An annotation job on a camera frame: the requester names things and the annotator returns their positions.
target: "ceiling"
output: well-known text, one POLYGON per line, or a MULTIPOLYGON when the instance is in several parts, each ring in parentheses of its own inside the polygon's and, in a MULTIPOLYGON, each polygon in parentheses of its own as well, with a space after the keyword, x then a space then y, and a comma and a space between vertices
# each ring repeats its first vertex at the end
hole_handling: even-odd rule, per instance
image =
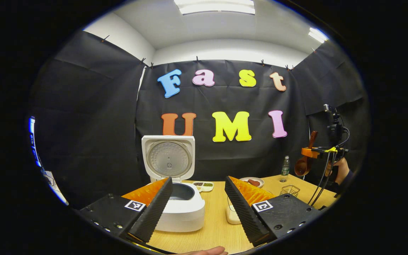
POLYGON ((134 0, 114 13, 156 49, 207 39, 248 39, 283 45, 304 53, 319 47, 310 24, 273 0, 254 0, 255 15, 206 12, 182 15, 173 0, 134 0))

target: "white container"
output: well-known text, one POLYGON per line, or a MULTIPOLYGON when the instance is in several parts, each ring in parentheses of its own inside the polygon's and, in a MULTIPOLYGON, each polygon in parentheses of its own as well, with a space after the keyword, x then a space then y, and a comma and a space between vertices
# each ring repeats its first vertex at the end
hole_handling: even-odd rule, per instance
POLYGON ((205 201, 196 186, 181 182, 194 174, 194 137, 144 136, 141 147, 151 182, 167 177, 172 177, 173 181, 173 195, 155 230, 191 232, 201 229, 204 226, 205 201))

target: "orange soft gripper pad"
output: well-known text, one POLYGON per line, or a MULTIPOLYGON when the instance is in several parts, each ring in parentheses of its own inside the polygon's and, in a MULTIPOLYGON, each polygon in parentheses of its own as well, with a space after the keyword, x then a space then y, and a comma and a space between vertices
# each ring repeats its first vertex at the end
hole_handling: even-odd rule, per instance
POLYGON ((154 199, 157 192, 163 187, 163 184, 168 181, 168 178, 161 179, 160 181, 152 182, 151 184, 134 190, 130 193, 123 195, 123 198, 135 200, 149 206, 154 199))
POLYGON ((254 203, 262 202, 264 200, 276 197, 274 194, 262 190, 252 184, 240 181, 239 179, 236 179, 231 176, 230 178, 237 187, 237 189, 240 191, 240 193, 243 195, 243 198, 248 202, 248 205, 250 206, 254 203))

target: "foam letter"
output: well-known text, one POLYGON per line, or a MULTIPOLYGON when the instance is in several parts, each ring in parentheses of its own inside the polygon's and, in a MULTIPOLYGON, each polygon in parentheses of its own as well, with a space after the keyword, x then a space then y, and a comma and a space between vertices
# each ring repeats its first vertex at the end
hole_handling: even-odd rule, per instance
POLYGON ((240 70, 238 76, 240 85, 243 87, 254 87, 256 85, 256 79, 254 79, 254 72, 251 70, 240 70))
MULTIPOLYGON (((163 119, 163 135, 164 136, 176 136, 174 132, 174 124, 177 119, 177 114, 175 113, 165 113, 161 116, 163 119)), ((193 135, 193 119, 196 118, 195 113, 184 113, 182 118, 185 119, 185 132, 183 136, 193 135)))
POLYGON ((249 141, 251 140, 250 133, 248 132, 248 116, 247 112, 238 112, 235 115, 234 121, 231 122, 228 115, 225 112, 215 112, 212 117, 215 118, 215 137, 212 139, 214 142, 224 142, 226 137, 223 135, 225 131, 228 139, 232 141, 234 139, 235 132, 237 141, 249 141))
POLYGON ((207 87, 210 87, 215 84, 213 71, 202 69, 202 70, 196 71, 194 74, 196 74, 196 76, 193 78, 193 83, 196 85, 204 84, 207 87))
POLYGON ((284 130, 283 120, 281 119, 281 115, 283 114, 283 112, 282 111, 270 111, 268 112, 268 114, 272 118, 272 121, 273 121, 274 132, 272 136, 275 138, 287 136, 288 132, 284 130))
POLYGON ((281 84, 281 81, 283 80, 283 77, 280 76, 277 72, 271 74, 270 78, 273 79, 273 84, 275 84, 275 87, 279 91, 285 91, 286 90, 286 86, 283 86, 283 84, 281 84))
POLYGON ((179 69, 176 69, 168 74, 165 74, 164 76, 160 76, 160 78, 157 79, 157 82, 161 82, 161 85, 163 85, 163 88, 165 89, 165 98, 179 93, 180 88, 175 87, 174 84, 177 86, 180 85, 180 79, 177 76, 180 74, 182 74, 182 72, 179 69))

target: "ceiling light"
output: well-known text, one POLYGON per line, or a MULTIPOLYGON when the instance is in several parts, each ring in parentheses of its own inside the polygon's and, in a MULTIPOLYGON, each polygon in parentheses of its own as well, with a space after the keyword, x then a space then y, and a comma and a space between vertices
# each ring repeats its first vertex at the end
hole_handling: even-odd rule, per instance
POLYGON ((318 40, 321 44, 328 40, 328 37, 325 36, 321 31, 310 28, 310 32, 308 33, 309 36, 318 40))
POLYGON ((252 0, 174 0, 181 14, 207 11, 230 11, 254 14, 252 0))

